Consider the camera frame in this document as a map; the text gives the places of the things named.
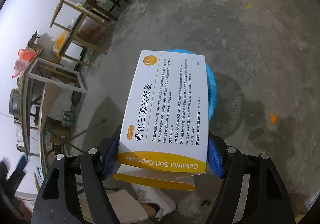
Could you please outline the pink plastic bag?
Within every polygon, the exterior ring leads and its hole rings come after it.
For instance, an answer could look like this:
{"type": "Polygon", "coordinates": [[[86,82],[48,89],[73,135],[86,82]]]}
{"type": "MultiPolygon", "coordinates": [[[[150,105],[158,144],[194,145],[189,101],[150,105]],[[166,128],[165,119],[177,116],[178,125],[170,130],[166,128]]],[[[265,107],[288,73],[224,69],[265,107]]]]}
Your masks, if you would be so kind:
{"type": "Polygon", "coordinates": [[[31,61],[35,58],[36,54],[37,51],[33,49],[20,49],[18,51],[18,59],[14,65],[14,74],[12,78],[22,76],[31,61]]]}

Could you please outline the grey metal side table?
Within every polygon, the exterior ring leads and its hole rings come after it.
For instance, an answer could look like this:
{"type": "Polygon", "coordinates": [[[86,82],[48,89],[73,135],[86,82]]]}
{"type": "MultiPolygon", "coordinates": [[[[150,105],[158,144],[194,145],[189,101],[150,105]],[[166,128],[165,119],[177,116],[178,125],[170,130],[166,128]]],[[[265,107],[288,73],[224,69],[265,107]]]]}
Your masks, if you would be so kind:
{"type": "Polygon", "coordinates": [[[21,94],[21,105],[20,105],[20,122],[21,122],[21,132],[23,138],[24,145],[24,153],[27,157],[29,156],[37,156],[36,153],[31,153],[30,151],[30,117],[33,116],[31,113],[31,107],[33,105],[38,104],[40,106],[38,118],[38,134],[42,134],[44,130],[44,126],[46,124],[46,119],[49,110],[54,104],[55,100],[59,95],[63,92],[63,90],[75,91],[78,93],[87,93],[87,89],[84,85],[82,77],[79,72],[73,71],[64,66],[55,64],[51,61],[47,61],[45,59],[36,57],[31,63],[26,67],[24,74],[21,79],[20,84],[20,94],[21,94]],[[63,82],[57,82],[50,78],[46,78],[44,76],[39,75],[36,72],[36,69],[41,65],[44,66],[45,69],[49,68],[57,68],[58,72],[64,71],[63,76],[69,76],[70,74],[74,74],[76,76],[76,83],[79,85],[72,86],[69,84],[65,84],[63,82]],[[40,95],[40,100],[33,100],[33,85],[35,81],[43,82],[44,88],[43,92],[40,95]]]}

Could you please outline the black rice cooker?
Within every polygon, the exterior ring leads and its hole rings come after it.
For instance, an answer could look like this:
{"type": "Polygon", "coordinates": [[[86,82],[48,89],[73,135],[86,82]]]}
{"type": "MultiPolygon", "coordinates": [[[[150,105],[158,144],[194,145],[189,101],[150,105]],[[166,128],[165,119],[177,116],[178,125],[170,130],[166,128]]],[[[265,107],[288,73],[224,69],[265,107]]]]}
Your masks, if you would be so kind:
{"type": "Polygon", "coordinates": [[[18,89],[12,89],[9,98],[9,114],[14,117],[20,117],[21,96],[18,89]]]}

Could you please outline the white sneaker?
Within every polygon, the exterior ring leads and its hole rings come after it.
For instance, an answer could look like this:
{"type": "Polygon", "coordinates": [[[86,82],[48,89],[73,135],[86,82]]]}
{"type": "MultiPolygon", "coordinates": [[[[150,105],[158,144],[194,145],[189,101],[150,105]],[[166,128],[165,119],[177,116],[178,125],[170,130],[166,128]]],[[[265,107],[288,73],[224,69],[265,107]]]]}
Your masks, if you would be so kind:
{"type": "Polygon", "coordinates": [[[137,195],[137,201],[145,209],[148,217],[154,216],[160,220],[176,209],[176,203],[161,189],[133,183],[131,186],[137,195]]]}

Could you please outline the wooden chair right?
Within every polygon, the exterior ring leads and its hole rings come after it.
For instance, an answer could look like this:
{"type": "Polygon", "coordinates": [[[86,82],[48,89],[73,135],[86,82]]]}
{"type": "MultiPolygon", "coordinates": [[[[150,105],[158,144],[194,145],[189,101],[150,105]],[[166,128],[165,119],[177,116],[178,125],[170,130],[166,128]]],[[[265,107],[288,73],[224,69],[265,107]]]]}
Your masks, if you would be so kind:
{"type": "Polygon", "coordinates": [[[83,7],[78,7],[72,3],[69,3],[65,0],[60,0],[59,3],[57,4],[57,7],[54,11],[52,20],[50,22],[49,27],[51,28],[52,26],[57,26],[60,29],[63,29],[63,31],[67,32],[65,35],[65,38],[63,39],[61,43],[61,48],[57,49],[57,57],[59,59],[66,58],[69,59],[77,64],[81,64],[83,66],[89,67],[90,64],[85,63],[84,61],[81,61],[79,59],[75,59],[71,56],[66,55],[66,51],[69,48],[71,43],[77,44],[78,46],[81,46],[83,48],[87,49],[92,49],[94,51],[97,51],[99,53],[106,54],[104,50],[102,50],[100,47],[98,47],[96,44],[94,44],[88,37],[81,36],[79,33],[79,30],[81,29],[81,26],[83,25],[84,21],[86,18],[89,18],[99,25],[101,25],[103,28],[112,30],[112,26],[107,24],[106,22],[103,22],[101,18],[99,18],[97,15],[91,14],[89,11],[85,10],[83,7]],[[55,20],[61,11],[63,5],[67,5],[68,7],[71,7],[72,9],[75,9],[76,11],[80,12],[80,15],[76,19],[76,21],[71,25],[69,28],[66,26],[63,26],[59,23],[56,23],[55,20]]]}

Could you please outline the blue trash bin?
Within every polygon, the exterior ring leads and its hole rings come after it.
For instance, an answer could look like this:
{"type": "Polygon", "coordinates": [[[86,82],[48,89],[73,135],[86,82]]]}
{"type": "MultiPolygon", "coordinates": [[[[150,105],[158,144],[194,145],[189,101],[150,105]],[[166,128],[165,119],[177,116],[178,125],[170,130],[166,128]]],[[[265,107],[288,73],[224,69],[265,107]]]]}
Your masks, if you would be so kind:
{"type": "Polygon", "coordinates": [[[163,58],[159,120],[180,127],[207,124],[215,109],[216,84],[204,56],[169,50],[163,58]]]}

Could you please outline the yellow white medicine box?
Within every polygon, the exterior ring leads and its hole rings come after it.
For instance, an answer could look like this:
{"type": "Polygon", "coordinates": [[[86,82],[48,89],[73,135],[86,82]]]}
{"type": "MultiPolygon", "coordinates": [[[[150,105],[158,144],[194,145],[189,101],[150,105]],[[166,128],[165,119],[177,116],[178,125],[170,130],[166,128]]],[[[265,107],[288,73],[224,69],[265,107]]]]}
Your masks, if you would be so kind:
{"type": "Polygon", "coordinates": [[[209,98],[204,56],[143,50],[119,138],[114,179],[195,190],[206,171],[209,98]]]}

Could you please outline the yellow plastic bag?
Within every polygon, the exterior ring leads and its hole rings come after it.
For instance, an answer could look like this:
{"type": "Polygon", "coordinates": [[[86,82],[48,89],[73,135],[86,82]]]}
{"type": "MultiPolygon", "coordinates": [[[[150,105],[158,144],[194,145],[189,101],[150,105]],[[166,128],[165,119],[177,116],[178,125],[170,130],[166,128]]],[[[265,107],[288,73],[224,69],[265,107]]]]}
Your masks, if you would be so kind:
{"type": "Polygon", "coordinates": [[[68,35],[67,31],[62,32],[59,35],[59,37],[54,42],[54,49],[56,49],[57,51],[61,50],[61,48],[66,40],[67,35],[68,35]]]}

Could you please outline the dark wooden stool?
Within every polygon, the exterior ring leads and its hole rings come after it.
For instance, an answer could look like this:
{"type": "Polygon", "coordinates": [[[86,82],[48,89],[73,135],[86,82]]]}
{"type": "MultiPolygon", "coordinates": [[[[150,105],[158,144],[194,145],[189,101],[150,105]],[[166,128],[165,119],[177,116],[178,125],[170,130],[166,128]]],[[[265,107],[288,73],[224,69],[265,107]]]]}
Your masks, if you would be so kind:
{"type": "Polygon", "coordinates": [[[111,20],[116,22],[119,18],[112,11],[121,8],[122,3],[130,2],[130,0],[86,0],[83,7],[108,22],[111,20]]]}

